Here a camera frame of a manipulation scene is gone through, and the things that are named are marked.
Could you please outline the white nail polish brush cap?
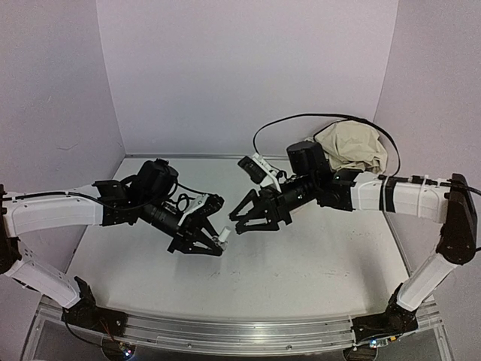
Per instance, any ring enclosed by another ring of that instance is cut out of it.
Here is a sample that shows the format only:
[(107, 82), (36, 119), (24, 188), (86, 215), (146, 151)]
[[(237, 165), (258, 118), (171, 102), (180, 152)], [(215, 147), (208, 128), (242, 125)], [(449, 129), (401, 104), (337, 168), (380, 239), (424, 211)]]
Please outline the white nail polish brush cap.
[(230, 236), (230, 234), (231, 234), (231, 228), (225, 226), (218, 236), (218, 241), (220, 243), (225, 243), (227, 241), (228, 237)]

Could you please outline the clear nail polish bottle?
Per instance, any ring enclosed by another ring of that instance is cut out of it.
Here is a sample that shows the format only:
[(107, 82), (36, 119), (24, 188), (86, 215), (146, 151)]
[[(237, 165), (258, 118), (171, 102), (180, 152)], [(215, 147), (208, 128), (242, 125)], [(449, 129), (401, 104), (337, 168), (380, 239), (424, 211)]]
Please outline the clear nail polish bottle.
[(211, 238), (212, 242), (218, 247), (218, 248), (221, 248), (223, 250), (225, 250), (227, 248), (227, 245), (228, 245), (228, 241), (227, 241), (228, 237), (227, 236), (224, 236), (224, 235), (220, 235), (220, 236), (214, 236)]

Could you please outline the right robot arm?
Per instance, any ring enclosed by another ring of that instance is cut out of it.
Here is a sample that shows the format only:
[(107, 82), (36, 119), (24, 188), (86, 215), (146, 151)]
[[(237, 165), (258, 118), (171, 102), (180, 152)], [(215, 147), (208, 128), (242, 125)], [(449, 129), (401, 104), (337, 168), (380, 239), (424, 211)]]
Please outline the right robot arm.
[(478, 252), (474, 190), (461, 174), (428, 177), (377, 175), (368, 171), (332, 171), (321, 144), (301, 141), (286, 149), (293, 176), (281, 183), (277, 171), (259, 154), (238, 165), (260, 186), (250, 190), (229, 218), (237, 234), (277, 231), (291, 213), (311, 201), (340, 211), (383, 211), (429, 219), (441, 225), (440, 240), (423, 264), (401, 283), (384, 312), (356, 317), (357, 341), (399, 336), (417, 329), (416, 312), (444, 279)]

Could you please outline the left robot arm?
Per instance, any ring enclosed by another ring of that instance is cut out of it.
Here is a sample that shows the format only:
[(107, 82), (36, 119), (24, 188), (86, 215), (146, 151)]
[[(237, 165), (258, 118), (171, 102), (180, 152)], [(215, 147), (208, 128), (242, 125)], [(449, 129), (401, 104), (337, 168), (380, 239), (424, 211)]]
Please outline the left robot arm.
[(209, 217), (221, 196), (198, 193), (180, 210), (172, 202), (178, 173), (163, 159), (146, 161), (123, 180), (98, 180), (80, 189), (42, 193), (1, 192), (1, 273), (62, 307), (62, 321), (109, 336), (122, 336), (127, 314), (99, 306), (90, 285), (42, 262), (20, 236), (66, 226), (133, 226), (138, 220), (171, 237), (168, 252), (221, 256), (231, 233), (217, 232)]

